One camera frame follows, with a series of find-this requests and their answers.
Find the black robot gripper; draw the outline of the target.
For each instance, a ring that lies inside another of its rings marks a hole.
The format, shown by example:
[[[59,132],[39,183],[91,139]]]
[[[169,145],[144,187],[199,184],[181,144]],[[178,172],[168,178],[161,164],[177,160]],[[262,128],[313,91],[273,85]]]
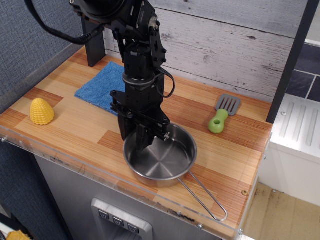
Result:
[[[118,125],[122,140],[136,130],[136,150],[142,152],[153,144],[155,136],[165,141],[169,117],[161,109],[165,78],[156,77],[147,87],[125,84],[125,91],[113,90],[111,109],[118,114]]]

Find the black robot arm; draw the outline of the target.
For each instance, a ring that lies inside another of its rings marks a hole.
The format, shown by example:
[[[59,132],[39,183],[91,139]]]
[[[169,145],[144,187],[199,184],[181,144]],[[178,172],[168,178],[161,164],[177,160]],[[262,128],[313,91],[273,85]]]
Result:
[[[134,133],[138,152],[152,145],[155,137],[165,141],[170,120],[161,104],[170,74],[162,68],[167,51],[154,7],[147,0],[72,0],[70,5],[86,21],[111,30],[117,40],[125,91],[113,90],[110,95],[122,139]]]

